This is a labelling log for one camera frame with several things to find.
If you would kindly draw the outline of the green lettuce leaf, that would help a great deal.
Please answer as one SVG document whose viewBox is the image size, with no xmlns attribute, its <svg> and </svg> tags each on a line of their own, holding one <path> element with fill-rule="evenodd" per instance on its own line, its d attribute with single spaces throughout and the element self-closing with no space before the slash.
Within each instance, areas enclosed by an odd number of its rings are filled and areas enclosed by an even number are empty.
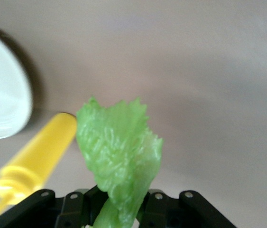
<svg viewBox="0 0 267 228">
<path fill-rule="evenodd" d="M 147 106 L 136 98 L 103 107 L 92 97 L 76 116 L 86 166 L 108 194 L 92 228 L 132 228 L 161 165 L 163 139 L 148 126 Z"/>
</svg>

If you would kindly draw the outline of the yellow squeeze bottle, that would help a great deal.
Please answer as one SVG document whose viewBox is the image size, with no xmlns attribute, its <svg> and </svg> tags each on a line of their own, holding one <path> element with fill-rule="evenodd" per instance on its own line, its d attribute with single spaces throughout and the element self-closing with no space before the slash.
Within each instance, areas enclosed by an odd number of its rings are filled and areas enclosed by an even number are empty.
<svg viewBox="0 0 267 228">
<path fill-rule="evenodd" d="M 42 189 L 72 143 L 76 117 L 59 113 L 2 168 L 0 168 L 0 215 Z"/>
</svg>

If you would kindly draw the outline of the beige plate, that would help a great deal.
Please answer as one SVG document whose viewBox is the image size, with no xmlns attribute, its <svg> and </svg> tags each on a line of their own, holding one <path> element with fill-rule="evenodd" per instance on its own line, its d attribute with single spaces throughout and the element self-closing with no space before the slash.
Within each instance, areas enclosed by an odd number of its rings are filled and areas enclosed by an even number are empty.
<svg viewBox="0 0 267 228">
<path fill-rule="evenodd" d="M 33 109 L 28 72 L 18 55 L 0 38 L 0 139 L 19 133 Z"/>
</svg>

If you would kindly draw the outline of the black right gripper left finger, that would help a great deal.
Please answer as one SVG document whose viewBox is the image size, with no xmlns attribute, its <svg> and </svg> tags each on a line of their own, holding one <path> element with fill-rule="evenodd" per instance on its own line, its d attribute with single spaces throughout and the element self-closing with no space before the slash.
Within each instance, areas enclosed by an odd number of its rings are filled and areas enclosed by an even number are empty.
<svg viewBox="0 0 267 228">
<path fill-rule="evenodd" d="M 60 198 L 53 190 L 38 190 L 0 215 L 0 228 L 84 228 L 94 223 L 106 200 L 97 186 Z"/>
</svg>

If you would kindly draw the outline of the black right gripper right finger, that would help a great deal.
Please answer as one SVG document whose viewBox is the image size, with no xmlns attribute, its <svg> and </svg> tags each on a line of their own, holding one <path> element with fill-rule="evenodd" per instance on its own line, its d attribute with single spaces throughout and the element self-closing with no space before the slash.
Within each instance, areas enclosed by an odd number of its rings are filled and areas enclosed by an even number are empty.
<svg viewBox="0 0 267 228">
<path fill-rule="evenodd" d="M 149 190 L 137 214 L 138 228 L 237 228 L 194 190 L 177 199 L 161 190 Z"/>
</svg>

